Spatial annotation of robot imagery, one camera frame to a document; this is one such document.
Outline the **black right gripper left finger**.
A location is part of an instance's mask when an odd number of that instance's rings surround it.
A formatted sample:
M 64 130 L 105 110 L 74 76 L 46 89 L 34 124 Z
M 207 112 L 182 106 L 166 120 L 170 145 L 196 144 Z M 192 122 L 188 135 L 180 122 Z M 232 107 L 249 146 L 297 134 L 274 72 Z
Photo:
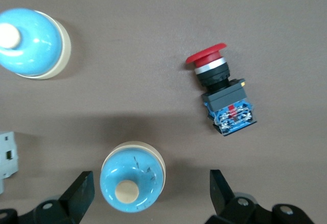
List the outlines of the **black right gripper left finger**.
M 82 172 L 57 200 L 47 200 L 26 214 L 1 209 L 1 223 L 80 223 L 95 197 L 94 174 Z

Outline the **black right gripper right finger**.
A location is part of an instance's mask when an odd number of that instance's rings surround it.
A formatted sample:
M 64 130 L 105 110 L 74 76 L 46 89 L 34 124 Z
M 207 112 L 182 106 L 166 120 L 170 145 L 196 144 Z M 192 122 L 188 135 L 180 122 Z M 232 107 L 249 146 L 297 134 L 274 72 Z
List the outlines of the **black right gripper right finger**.
M 276 204 L 268 211 L 244 196 L 235 196 L 218 169 L 210 171 L 210 196 L 216 214 L 206 223 L 313 223 L 297 206 Z

